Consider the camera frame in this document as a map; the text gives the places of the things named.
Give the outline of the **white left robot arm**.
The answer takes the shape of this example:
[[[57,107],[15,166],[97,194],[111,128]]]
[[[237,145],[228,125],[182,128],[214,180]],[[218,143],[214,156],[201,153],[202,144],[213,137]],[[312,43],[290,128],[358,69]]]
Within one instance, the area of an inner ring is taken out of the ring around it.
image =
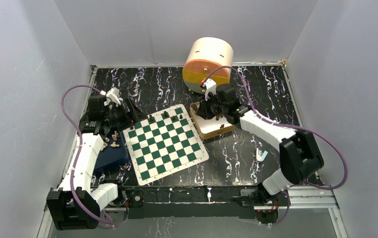
[[[114,96],[97,95],[88,99],[88,111],[75,125],[78,143],[64,179],[58,188],[48,193],[46,203],[55,227],[59,231],[95,229],[100,223],[102,210],[111,202],[122,206],[127,193],[118,188],[118,182],[103,182],[91,187],[92,175],[106,136],[123,131],[147,118],[135,103]]]

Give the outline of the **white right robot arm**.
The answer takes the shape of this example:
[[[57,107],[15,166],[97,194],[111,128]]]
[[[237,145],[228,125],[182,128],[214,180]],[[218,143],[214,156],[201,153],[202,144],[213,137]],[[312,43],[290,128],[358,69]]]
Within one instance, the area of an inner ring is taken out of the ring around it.
[[[265,119],[250,105],[241,103],[229,83],[216,85],[209,79],[200,87],[204,97],[196,111],[199,117],[224,116],[227,122],[260,137],[279,153],[279,169],[258,185],[254,195],[262,204],[271,205],[278,193],[301,184],[323,167],[321,152],[311,132],[278,126]]]

